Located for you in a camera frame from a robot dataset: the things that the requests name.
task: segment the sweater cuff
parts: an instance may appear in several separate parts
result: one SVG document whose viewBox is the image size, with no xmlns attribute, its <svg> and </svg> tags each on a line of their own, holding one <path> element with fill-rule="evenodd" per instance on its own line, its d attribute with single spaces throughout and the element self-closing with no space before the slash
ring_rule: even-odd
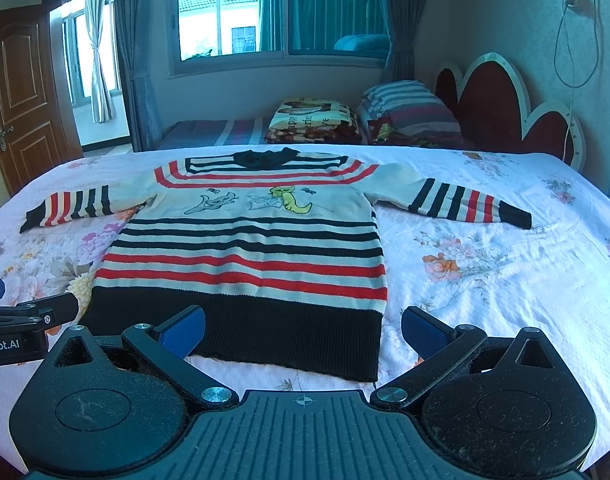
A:
<svg viewBox="0 0 610 480">
<path fill-rule="evenodd" d="M 498 216 L 501 218 L 501 222 L 507 222 L 522 229 L 531 229 L 531 213 L 518 209 L 502 200 L 498 206 Z"/>
<path fill-rule="evenodd" d="M 45 213 L 46 204 L 43 200 L 42 204 L 40 204 L 37 208 L 27 212 L 25 223 L 22 224 L 21 227 L 21 234 L 25 231 L 28 231 L 29 229 L 38 227 L 40 225 L 40 222 L 42 222 L 42 220 L 45 218 Z"/>
</svg>

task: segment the window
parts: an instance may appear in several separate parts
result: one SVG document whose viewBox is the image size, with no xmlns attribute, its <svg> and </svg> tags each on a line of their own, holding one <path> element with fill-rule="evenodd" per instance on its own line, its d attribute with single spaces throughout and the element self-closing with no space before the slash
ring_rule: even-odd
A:
<svg viewBox="0 0 610 480">
<path fill-rule="evenodd" d="M 389 51 L 380 0 L 174 0 L 173 6 L 173 73 L 272 64 L 303 54 L 376 66 Z M 215 59 L 223 56 L 229 60 Z M 376 60 L 357 60 L 370 57 Z"/>
<path fill-rule="evenodd" d="M 231 29 L 231 51 L 233 54 L 256 51 L 256 28 L 236 27 Z"/>
<path fill-rule="evenodd" d="M 85 0 L 71 0 L 60 7 L 69 97 L 73 106 L 91 102 L 94 53 L 85 21 Z M 120 92 L 116 57 L 114 0 L 105 0 L 100 45 L 102 72 L 111 94 Z"/>
</svg>

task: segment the black collar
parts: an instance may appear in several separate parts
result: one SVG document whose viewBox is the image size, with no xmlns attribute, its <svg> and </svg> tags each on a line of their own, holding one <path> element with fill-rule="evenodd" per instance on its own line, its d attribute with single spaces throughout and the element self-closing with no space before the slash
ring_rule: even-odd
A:
<svg viewBox="0 0 610 480">
<path fill-rule="evenodd" d="M 250 170 L 274 170 L 287 162 L 294 160 L 297 150 L 283 148 L 280 152 L 246 152 L 234 153 L 234 162 Z"/>
</svg>

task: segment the door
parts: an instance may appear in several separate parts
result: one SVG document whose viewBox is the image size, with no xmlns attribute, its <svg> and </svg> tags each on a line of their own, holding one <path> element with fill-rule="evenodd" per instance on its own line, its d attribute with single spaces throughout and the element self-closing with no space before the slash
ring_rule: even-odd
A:
<svg viewBox="0 0 610 480">
<path fill-rule="evenodd" d="M 0 167 L 12 195 L 83 156 L 70 123 L 64 127 L 56 97 L 48 12 L 0 10 Z"/>
</svg>

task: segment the headboard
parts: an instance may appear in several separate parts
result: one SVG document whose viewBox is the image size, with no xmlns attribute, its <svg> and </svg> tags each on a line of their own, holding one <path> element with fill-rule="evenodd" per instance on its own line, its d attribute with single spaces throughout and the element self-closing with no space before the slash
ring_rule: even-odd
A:
<svg viewBox="0 0 610 480">
<path fill-rule="evenodd" d="M 441 65 L 435 94 L 454 113 L 463 136 L 485 152 L 549 153 L 581 171 L 585 143 L 581 125 L 560 101 L 531 110 L 516 68 L 495 52 L 479 57 L 463 77 L 453 63 Z"/>
</svg>

